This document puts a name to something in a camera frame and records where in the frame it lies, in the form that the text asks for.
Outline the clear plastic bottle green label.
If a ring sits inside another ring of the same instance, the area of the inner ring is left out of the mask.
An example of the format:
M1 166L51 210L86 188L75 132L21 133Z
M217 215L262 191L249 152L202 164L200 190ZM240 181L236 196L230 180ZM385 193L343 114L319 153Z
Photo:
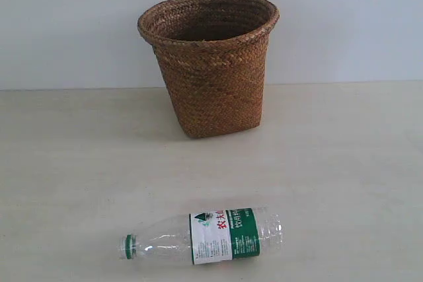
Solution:
M265 207L177 215L122 237L123 260L180 260L192 265L254 258L278 252L280 216Z

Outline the brown woven wicker basket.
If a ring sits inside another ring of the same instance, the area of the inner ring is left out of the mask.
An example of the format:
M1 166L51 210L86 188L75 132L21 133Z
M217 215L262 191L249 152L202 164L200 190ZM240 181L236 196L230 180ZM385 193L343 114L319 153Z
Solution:
M138 18L187 136L260 125L266 54L279 17L269 0L166 0Z

